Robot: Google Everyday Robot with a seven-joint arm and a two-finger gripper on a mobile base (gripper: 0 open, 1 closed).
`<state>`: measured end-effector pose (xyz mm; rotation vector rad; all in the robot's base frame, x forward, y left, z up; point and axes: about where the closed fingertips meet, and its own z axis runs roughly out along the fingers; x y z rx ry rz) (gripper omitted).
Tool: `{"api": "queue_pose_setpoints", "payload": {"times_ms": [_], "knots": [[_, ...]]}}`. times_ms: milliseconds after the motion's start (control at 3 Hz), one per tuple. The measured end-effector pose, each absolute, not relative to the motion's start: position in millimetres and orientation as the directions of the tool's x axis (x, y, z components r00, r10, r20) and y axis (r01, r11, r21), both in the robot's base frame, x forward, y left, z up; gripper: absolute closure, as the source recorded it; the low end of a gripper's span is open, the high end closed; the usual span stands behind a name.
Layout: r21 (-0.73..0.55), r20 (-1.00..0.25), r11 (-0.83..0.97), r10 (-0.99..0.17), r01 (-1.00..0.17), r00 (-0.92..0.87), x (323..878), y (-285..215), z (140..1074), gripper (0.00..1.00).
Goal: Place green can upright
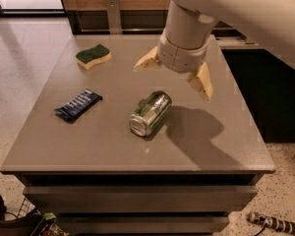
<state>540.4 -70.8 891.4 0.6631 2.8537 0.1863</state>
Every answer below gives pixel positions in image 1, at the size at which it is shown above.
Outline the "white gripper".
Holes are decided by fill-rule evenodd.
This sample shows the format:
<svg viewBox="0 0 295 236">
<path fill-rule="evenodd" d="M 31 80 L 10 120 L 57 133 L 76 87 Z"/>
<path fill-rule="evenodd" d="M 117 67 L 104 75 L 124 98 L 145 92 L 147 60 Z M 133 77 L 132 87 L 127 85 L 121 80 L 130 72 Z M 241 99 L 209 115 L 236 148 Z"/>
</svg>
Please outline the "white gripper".
<svg viewBox="0 0 295 236">
<path fill-rule="evenodd" d="M 180 48 L 172 44 L 163 33 L 157 47 L 154 47 L 136 63 L 134 71 L 158 69 L 162 63 L 176 73 L 193 72 L 187 79 L 189 85 L 204 100 L 210 101 L 213 87 L 208 65 L 204 62 L 207 47 L 208 40 L 205 41 L 202 47 L 197 49 Z"/>
</svg>

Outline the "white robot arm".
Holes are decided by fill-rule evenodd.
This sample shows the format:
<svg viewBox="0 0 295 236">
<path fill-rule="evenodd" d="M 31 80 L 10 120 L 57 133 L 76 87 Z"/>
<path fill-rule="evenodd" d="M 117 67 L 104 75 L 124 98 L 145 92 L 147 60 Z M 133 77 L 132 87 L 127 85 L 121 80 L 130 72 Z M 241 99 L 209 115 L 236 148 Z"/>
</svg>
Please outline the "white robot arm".
<svg viewBox="0 0 295 236">
<path fill-rule="evenodd" d="M 295 0 L 170 0 L 159 43 L 134 66 L 160 66 L 188 75 L 188 83 L 211 99 L 205 62 L 209 35 L 217 23 L 235 28 L 295 70 Z"/>
</svg>

